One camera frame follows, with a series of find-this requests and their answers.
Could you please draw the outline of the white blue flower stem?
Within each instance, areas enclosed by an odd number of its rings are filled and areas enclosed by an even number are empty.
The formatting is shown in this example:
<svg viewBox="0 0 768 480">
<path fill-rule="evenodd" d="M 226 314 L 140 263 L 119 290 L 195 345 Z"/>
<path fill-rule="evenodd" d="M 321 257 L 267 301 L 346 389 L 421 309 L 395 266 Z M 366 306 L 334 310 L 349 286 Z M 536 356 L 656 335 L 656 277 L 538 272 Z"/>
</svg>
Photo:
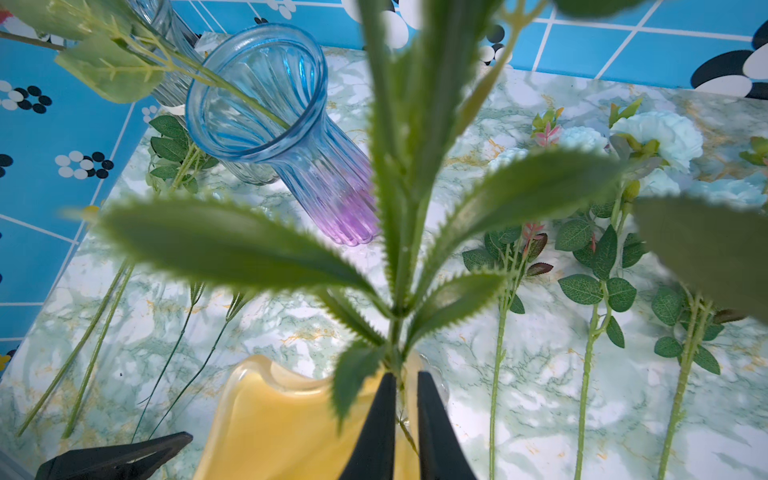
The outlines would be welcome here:
<svg viewBox="0 0 768 480">
<path fill-rule="evenodd" d="M 549 108 L 542 114 L 537 114 L 531 122 L 533 141 L 532 149 L 546 149 L 555 145 L 562 132 L 559 124 L 563 107 Z M 496 417 L 498 408 L 498 395 L 500 391 L 500 373 L 507 351 L 504 347 L 507 316 L 509 308 L 517 297 L 517 289 L 522 283 L 521 275 L 528 267 L 529 250 L 536 236 L 543 230 L 540 222 L 525 223 L 513 226 L 519 229 L 518 236 L 511 243 L 502 242 L 495 246 L 496 253 L 501 259 L 499 269 L 505 274 L 503 288 L 499 292 L 498 326 L 496 333 L 496 348 L 493 363 L 493 376 L 490 390 L 490 416 L 489 416 L 489 450 L 488 450 L 488 478 L 496 476 Z"/>
</svg>

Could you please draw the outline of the purple blue glass vase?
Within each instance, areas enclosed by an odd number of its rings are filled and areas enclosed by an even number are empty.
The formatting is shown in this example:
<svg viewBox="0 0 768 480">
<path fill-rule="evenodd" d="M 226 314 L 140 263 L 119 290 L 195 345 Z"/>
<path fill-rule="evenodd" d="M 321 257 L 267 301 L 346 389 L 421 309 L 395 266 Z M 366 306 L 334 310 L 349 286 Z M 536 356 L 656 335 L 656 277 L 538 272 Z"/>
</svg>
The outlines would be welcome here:
<svg viewBox="0 0 768 480">
<path fill-rule="evenodd" d="M 272 168 L 331 240 L 370 242 L 378 233 L 371 162 L 326 112 L 329 69 L 315 39 L 293 26 L 256 26 L 203 65 L 263 108 L 195 81 L 185 105 L 191 139 L 221 161 Z"/>
</svg>

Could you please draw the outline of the red rose stem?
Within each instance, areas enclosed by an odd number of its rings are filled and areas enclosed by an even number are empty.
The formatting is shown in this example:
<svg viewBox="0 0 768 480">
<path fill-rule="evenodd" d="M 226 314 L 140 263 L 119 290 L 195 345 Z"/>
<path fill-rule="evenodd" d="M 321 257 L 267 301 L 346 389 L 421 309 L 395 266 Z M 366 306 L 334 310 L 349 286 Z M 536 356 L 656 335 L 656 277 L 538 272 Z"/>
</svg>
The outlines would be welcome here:
<svg viewBox="0 0 768 480">
<path fill-rule="evenodd" d="M 136 102 L 166 74 L 178 73 L 223 89 L 288 127 L 256 99 L 179 52 L 125 1 L 3 1 L 1 7 L 36 30 L 73 41 L 55 62 L 110 102 Z"/>
</svg>

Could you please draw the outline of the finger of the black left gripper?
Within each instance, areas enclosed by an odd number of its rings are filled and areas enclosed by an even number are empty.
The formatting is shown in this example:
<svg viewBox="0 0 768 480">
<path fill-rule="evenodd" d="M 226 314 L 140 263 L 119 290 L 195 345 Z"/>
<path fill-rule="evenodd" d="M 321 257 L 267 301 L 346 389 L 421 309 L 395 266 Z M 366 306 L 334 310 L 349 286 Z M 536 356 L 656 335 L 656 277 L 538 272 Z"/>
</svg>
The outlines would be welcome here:
<svg viewBox="0 0 768 480">
<path fill-rule="evenodd" d="M 193 440 L 178 432 L 140 443 L 67 451 L 43 463 L 35 480 L 149 479 Z"/>
</svg>

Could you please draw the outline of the clear ribbed glass vase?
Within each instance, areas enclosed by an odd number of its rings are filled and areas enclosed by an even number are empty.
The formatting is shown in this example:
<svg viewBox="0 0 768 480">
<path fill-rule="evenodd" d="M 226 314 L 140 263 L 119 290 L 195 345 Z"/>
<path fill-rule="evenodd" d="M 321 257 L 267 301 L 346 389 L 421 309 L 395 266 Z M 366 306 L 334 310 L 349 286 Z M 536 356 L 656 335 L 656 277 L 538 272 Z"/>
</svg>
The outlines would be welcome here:
<svg viewBox="0 0 768 480">
<path fill-rule="evenodd" d="M 203 57 L 194 47 L 199 40 L 184 21 L 174 12 L 171 2 L 166 0 L 128 1 L 134 12 L 149 23 L 177 51 L 199 63 Z M 181 73 L 167 73 L 163 82 L 152 92 L 152 96 L 166 110 L 184 120 L 184 107 L 192 79 Z M 266 165 L 222 161 L 222 165 L 238 180 L 251 185 L 267 185 L 279 179 L 276 172 Z"/>
</svg>

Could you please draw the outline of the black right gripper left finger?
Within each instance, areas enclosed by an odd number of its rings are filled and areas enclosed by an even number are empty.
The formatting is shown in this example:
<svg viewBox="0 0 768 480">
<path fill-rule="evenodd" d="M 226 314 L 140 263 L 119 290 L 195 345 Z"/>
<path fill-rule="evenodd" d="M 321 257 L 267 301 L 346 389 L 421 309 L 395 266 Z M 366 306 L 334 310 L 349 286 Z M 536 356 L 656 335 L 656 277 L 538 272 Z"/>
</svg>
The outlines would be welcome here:
<svg viewBox="0 0 768 480">
<path fill-rule="evenodd" d="M 395 464 L 396 380 L 386 373 L 377 389 L 340 480 L 392 480 Z"/>
</svg>

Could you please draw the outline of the yellow fluted glass vase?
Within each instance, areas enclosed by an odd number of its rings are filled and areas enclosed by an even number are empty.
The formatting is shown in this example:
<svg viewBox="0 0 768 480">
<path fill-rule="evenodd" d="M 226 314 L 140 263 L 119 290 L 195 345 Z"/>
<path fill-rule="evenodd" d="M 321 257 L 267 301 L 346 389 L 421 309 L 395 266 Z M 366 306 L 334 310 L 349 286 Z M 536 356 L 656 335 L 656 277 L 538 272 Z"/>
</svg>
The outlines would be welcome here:
<svg viewBox="0 0 768 480">
<path fill-rule="evenodd" d="M 374 401 L 382 352 L 364 344 L 343 352 L 336 373 L 312 380 L 262 355 L 230 376 L 195 471 L 197 479 L 339 479 Z M 397 424 L 393 479 L 421 479 L 417 384 L 426 371 L 412 357 L 405 370 L 408 424 Z"/>
</svg>

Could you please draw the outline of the large light blue peony stem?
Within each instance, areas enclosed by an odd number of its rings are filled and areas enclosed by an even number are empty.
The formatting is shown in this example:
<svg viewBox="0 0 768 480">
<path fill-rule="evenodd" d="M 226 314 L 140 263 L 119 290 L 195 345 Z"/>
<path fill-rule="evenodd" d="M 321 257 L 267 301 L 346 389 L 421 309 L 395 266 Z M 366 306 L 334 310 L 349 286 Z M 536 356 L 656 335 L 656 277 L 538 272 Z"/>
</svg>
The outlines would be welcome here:
<svg viewBox="0 0 768 480">
<path fill-rule="evenodd" d="M 757 192 L 755 182 L 749 180 L 716 180 L 705 182 L 692 179 L 681 179 L 678 182 L 682 193 L 693 193 L 701 198 L 717 200 L 731 206 L 763 207 L 767 202 L 767 184 L 763 185 L 761 193 Z M 685 321 L 676 320 L 673 325 L 682 322 L 685 326 L 685 340 L 682 343 L 682 353 L 679 356 L 680 374 L 674 394 L 673 405 L 669 417 L 666 436 L 663 443 L 657 478 L 666 477 L 669 457 L 675 434 L 683 418 L 683 404 L 688 388 L 690 373 L 706 334 L 712 323 L 713 302 L 706 300 L 701 294 L 694 294 L 689 287 L 683 287 L 685 301 L 682 303 L 681 315 L 688 312 Z"/>
</svg>

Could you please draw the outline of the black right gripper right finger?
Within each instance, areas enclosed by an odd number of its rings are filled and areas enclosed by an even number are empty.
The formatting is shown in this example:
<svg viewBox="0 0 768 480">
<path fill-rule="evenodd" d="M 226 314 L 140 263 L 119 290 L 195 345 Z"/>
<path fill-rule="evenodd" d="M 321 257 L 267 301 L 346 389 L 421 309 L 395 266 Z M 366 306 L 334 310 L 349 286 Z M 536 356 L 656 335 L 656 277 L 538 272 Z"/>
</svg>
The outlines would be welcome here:
<svg viewBox="0 0 768 480">
<path fill-rule="evenodd" d="M 418 372 L 417 384 L 420 478 L 476 480 L 454 433 L 432 375 Z"/>
</svg>

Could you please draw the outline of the white blue flower bunch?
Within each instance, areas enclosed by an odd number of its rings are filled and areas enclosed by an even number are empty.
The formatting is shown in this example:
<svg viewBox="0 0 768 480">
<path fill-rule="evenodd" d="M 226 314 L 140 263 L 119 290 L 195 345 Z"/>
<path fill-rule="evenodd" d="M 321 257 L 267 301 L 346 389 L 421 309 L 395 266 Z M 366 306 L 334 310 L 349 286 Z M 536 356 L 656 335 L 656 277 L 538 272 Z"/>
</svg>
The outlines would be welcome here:
<svg viewBox="0 0 768 480">
<path fill-rule="evenodd" d="M 614 314 L 633 306 L 637 289 L 619 271 L 637 263 L 626 262 L 620 240 L 632 202 L 652 183 L 666 181 L 669 172 L 687 173 L 702 153 L 703 136 L 692 120 L 670 111 L 641 112 L 637 99 L 624 108 L 610 108 L 608 134 L 587 127 L 566 129 L 558 145 L 589 153 L 615 154 L 638 168 L 620 180 L 605 199 L 565 223 L 558 231 L 556 249 L 571 252 L 588 269 L 558 281 L 573 302 L 592 307 L 579 394 L 578 434 L 574 477 L 583 475 L 586 427 L 595 345 L 606 335 L 619 348 L 623 331 Z"/>
</svg>

